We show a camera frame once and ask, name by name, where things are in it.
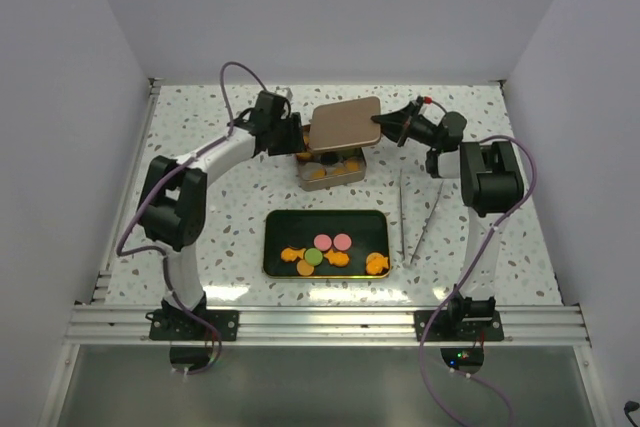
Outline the gold tin lid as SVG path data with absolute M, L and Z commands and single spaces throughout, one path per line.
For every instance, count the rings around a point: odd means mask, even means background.
M 381 127 L 372 118 L 381 114 L 381 101 L 370 96 L 321 105 L 313 110 L 309 150 L 315 154 L 377 144 Z

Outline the silver metal tongs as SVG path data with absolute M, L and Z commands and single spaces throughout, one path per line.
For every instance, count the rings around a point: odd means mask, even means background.
M 435 218 L 444 182 L 429 180 L 426 185 L 412 171 L 400 169 L 398 175 L 399 229 L 403 265 L 411 266 Z

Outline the black sandwich cookie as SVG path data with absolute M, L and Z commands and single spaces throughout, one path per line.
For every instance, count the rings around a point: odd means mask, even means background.
M 339 161 L 339 156 L 335 152 L 325 152 L 320 156 L 320 162 L 325 166 L 332 166 L 337 164 Z

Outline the orange dotted cookie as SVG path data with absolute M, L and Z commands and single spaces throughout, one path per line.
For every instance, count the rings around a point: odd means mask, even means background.
M 324 169 L 317 169 L 314 170 L 312 172 L 310 172 L 307 175 L 307 179 L 308 180 L 318 180 L 318 179 L 322 179 L 326 176 L 326 171 Z

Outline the orange scalloped cookie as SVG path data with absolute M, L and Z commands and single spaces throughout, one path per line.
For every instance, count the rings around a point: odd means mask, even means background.
M 344 166 L 348 172 L 357 172 L 361 169 L 357 160 L 348 160 L 344 162 Z

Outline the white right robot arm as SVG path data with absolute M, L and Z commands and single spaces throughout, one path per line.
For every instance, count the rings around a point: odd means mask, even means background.
M 468 339 L 495 310 L 495 272 L 504 225 L 531 196 L 514 140 L 493 135 L 466 141 L 467 119 L 446 111 L 438 123 L 421 114 L 429 100 L 417 97 L 404 108 L 371 117 L 381 134 L 402 147 L 414 140 L 429 148 L 426 171 L 434 179 L 457 179 L 468 209 L 468 237 L 462 273 L 440 308 L 451 336 Z

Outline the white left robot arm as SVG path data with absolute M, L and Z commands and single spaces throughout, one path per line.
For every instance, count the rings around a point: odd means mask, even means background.
M 196 242 L 204 230 L 208 189 L 234 167 L 266 153 L 299 153 L 305 144 L 301 116 L 288 97 L 261 91 L 255 104 L 232 118 L 220 138 L 186 154 L 154 158 L 147 170 L 134 223 L 161 255 L 163 304 L 176 310 L 172 326 L 185 339 L 208 326 Z

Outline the gold cookie tin box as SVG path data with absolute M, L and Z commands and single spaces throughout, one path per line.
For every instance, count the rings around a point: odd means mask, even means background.
M 367 162 L 365 158 L 364 151 L 361 147 L 350 150 L 343 150 L 335 152 L 339 156 L 339 161 L 337 164 L 332 166 L 322 165 L 320 162 L 321 154 L 312 154 L 309 146 L 309 132 L 310 125 L 303 126 L 303 139 L 305 143 L 305 151 L 309 152 L 312 155 L 312 158 L 308 161 L 298 160 L 295 155 L 296 168 L 297 168 L 297 177 L 299 181 L 299 186 L 302 190 L 306 192 L 318 191 L 321 189 L 329 189 L 332 187 L 347 185 L 355 182 L 360 182 L 365 179 L 366 170 L 367 170 Z M 333 176 L 332 171 L 336 167 L 344 167 L 344 162 L 348 160 L 357 160 L 360 163 L 361 169 L 357 172 L 348 172 L 344 175 Z M 326 171 L 326 176 L 322 179 L 318 180 L 308 180 L 307 175 L 317 169 L 324 169 Z

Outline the pink sandwich cookie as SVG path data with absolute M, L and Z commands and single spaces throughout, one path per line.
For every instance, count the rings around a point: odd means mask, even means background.
M 340 233 L 334 237 L 333 245 L 336 249 L 340 251 L 347 251 L 352 246 L 352 239 L 349 235 L 345 233 Z
M 314 238 L 314 247 L 322 252 L 330 250 L 332 245 L 332 238 L 326 234 L 318 234 Z

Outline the orange fish cookie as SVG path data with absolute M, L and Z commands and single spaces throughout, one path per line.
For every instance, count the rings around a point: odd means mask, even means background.
M 304 259 L 305 252 L 306 248 L 295 249 L 287 247 L 281 251 L 280 258 L 282 261 L 287 263 L 298 262 Z
M 330 250 L 324 254 L 324 258 L 331 266 L 343 268 L 350 262 L 350 257 L 346 252 Z
M 366 273 L 370 276 L 378 276 L 390 269 L 389 258 L 378 252 L 369 254 L 366 258 Z

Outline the green sandwich cookie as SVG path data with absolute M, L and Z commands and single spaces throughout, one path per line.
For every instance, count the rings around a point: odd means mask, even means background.
M 311 266 L 315 267 L 324 260 L 323 252 L 317 248 L 309 248 L 304 253 L 304 260 Z

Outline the plain orange round cookie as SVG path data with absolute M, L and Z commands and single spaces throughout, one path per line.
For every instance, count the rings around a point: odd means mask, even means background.
M 308 263 L 305 259 L 301 259 L 296 264 L 296 270 L 300 276 L 307 277 L 314 274 L 315 267 Z

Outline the orange fish cookie centre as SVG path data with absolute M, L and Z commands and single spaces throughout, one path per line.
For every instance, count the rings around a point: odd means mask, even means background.
M 331 266 L 343 268 L 350 262 L 350 257 L 346 252 L 330 250 L 324 254 L 324 258 Z

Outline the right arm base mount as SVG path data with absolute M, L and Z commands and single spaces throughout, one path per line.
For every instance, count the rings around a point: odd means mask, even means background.
M 439 312 L 425 337 L 426 342 L 501 342 L 505 340 L 500 314 L 491 319 L 471 318 L 455 321 L 445 311 Z

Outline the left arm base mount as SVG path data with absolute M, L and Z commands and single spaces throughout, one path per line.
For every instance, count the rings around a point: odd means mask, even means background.
M 216 339 L 234 342 L 240 325 L 237 310 L 206 310 L 198 314 L 200 321 L 187 316 L 183 311 L 165 312 L 157 309 L 145 314 L 150 322 L 149 339 L 153 341 L 211 341 L 216 329 Z

